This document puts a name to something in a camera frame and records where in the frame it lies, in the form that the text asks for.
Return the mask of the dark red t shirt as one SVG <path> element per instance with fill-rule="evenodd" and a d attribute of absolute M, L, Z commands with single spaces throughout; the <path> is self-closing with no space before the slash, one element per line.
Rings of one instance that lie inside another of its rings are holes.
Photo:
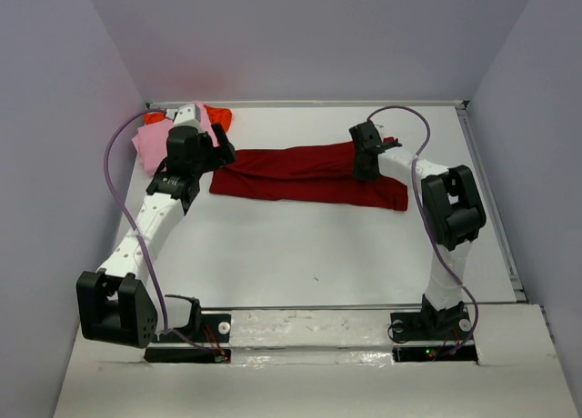
<path fill-rule="evenodd" d="M 357 180 L 352 175 L 354 159 L 350 143 L 239 150 L 234 163 L 214 171 L 209 192 L 254 200 L 407 210 L 404 184 L 384 176 Z"/>

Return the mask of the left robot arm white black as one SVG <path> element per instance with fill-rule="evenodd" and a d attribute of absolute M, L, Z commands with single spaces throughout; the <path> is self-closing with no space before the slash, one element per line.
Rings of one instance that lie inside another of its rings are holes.
<path fill-rule="evenodd" d="M 200 179 L 236 160 L 220 123 L 210 132 L 192 125 L 170 129 L 166 158 L 156 168 L 136 217 L 120 244 L 94 272 L 83 272 L 75 289 L 85 339 L 145 348 L 162 334 L 192 343 L 203 325 L 195 297 L 166 294 L 154 263 L 169 235 L 200 192 Z"/>

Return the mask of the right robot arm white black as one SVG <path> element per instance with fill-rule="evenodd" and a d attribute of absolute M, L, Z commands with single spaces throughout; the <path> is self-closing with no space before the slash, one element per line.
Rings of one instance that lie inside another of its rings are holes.
<path fill-rule="evenodd" d="M 360 181 L 380 177 L 408 187 L 416 202 L 433 257 L 427 288 L 416 312 L 392 313 L 388 333 L 394 343 L 470 340 L 478 317 L 466 304 L 477 300 L 464 282 L 472 243 L 487 215 L 472 170 L 466 165 L 446 167 L 386 141 L 366 121 L 350 128 L 355 147 L 353 175 Z"/>

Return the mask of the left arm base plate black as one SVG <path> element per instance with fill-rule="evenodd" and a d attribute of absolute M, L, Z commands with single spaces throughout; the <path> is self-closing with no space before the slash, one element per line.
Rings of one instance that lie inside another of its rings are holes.
<path fill-rule="evenodd" d="M 231 362 L 230 313 L 202 313 L 197 331 L 185 327 L 161 334 L 145 349 L 148 363 L 228 364 Z"/>

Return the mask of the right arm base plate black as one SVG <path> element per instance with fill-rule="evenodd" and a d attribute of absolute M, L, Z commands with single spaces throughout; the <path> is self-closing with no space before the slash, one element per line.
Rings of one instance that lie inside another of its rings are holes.
<path fill-rule="evenodd" d="M 419 322 L 420 312 L 390 314 L 386 334 L 396 363 L 477 363 L 477 348 L 468 335 L 472 323 L 467 312 L 436 333 L 429 333 Z"/>

